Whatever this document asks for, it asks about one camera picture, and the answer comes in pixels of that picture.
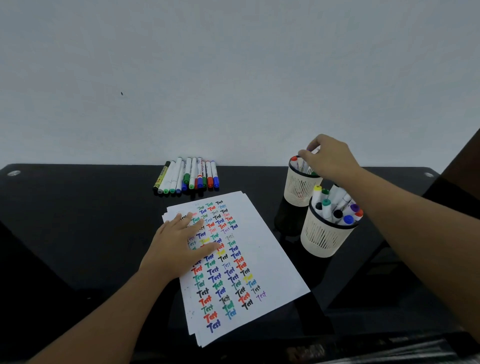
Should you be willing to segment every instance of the pen holder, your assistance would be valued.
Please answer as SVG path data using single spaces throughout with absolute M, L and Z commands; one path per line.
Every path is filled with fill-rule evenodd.
M 312 199 L 310 199 L 300 241 L 310 254 L 320 258 L 328 258 L 335 254 L 357 226 L 357 221 L 353 225 L 342 226 L 325 220 L 315 212 Z
M 297 171 L 288 161 L 287 182 L 283 196 L 293 206 L 305 207 L 313 194 L 313 187 L 320 184 L 323 178 Z

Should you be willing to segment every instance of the forearm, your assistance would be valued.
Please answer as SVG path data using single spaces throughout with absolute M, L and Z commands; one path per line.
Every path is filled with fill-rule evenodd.
M 29 363 L 129 363 L 144 321 L 169 282 L 158 276 L 147 270 L 137 272 Z
M 480 340 L 480 220 L 358 169 L 338 181 L 399 257 Z

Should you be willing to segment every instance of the hand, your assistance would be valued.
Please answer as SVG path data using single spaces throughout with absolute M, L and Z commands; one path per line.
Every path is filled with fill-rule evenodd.
M 318 146 L 321 146 L 318 153 L 312 154 L 310 150 L 314 150 Z M 308 144 L 307 150 L 299 151 L 299 156 L 320 177 L 332 180 L 339 185 L 360 168 L 346 143 L 325 134 L 319 134 L 313 139 Z
M 196 262 L 220 246 L 218 243 L 208 243 L 200 249 L 191 250 L 187 241 L 204 223 L 204 220 L 200 219 L 192 226 L 187 226 L 191 220 L 192 213 L 189 212 L 183 220 L 181 214 L 177 214 L 172 221 L 165 221 L 156 231 L 150 248 L 140 263 L 139 271 L 157 270 L 171 280 L 188 272 Z

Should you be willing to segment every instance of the stack of paper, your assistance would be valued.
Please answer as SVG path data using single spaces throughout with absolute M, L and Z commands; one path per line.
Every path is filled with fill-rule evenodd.
M 189 334 L 199 346 L 310 290 L 247 195 L 234 192 L 170 206 L 163 220 L 193 213 L 204 219 L 191 249 L 220 243 L 213 254 L 180 277 Z

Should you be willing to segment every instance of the white wall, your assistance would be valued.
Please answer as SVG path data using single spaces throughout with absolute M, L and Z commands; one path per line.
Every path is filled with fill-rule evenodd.
M 3 0 L 0 168 L 285 165 L 327 133 L 362 165 L 442 171 L 480 125 L 479 13 L 478 0 Z

